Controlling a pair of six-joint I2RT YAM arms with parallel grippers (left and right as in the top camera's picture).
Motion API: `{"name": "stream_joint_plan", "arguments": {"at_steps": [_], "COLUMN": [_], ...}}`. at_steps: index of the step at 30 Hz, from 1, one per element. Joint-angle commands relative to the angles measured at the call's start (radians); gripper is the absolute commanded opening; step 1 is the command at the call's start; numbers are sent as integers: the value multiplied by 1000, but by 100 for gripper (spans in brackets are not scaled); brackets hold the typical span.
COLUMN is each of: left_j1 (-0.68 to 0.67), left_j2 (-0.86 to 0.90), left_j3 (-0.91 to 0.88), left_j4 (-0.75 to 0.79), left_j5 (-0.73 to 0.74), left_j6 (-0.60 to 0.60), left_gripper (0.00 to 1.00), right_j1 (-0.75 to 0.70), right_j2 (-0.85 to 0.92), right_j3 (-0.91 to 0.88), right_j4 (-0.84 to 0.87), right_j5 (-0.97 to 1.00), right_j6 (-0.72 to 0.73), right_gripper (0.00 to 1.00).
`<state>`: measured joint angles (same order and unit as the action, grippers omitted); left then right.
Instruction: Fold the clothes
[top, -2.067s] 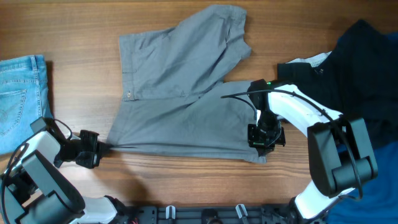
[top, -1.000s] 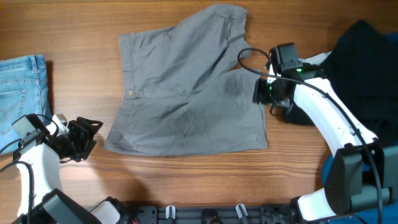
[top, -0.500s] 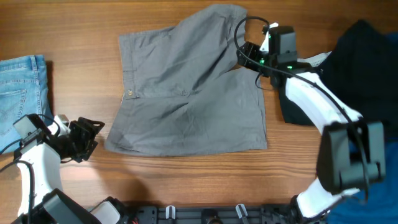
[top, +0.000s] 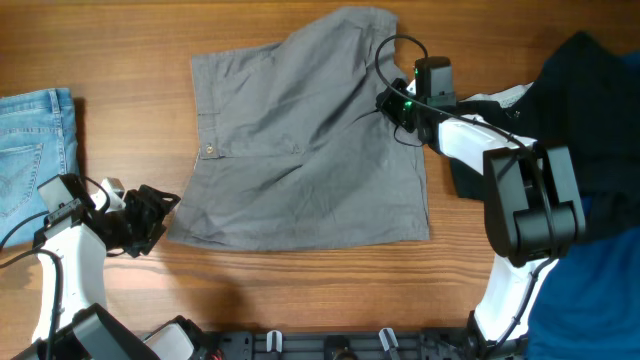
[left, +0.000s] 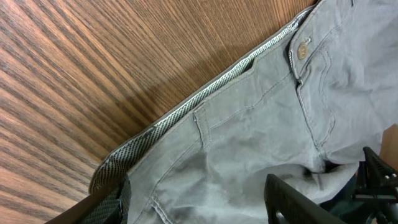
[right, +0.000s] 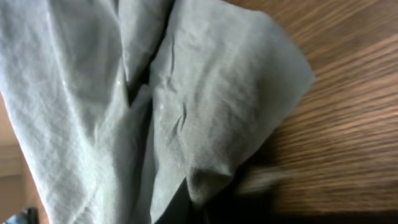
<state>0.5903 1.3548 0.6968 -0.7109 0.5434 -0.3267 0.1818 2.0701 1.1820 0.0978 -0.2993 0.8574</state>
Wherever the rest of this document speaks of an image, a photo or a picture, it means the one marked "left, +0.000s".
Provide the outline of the grey shorts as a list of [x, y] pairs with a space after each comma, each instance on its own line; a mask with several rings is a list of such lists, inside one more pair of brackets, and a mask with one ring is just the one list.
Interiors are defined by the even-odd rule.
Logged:
[[115, 149], [128, 223], [264, 223], [273, 173], [315, 203], [397, 122], [397, 2], [318, 2]]

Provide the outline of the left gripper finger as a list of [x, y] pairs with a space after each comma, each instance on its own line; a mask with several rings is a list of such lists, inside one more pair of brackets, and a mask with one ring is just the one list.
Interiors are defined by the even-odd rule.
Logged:
[[112, 180], [46, 224], [123, 224], [131, 199], [128, 176]]

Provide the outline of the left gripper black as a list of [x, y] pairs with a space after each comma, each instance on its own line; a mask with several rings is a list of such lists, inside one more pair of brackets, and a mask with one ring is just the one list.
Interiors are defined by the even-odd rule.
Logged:
[[323, 208], [278, 176], [268, 174], [264, 201], [268, 223], [292, 224], [397, 223], [397, 170], [364, 147], [358, 172]]

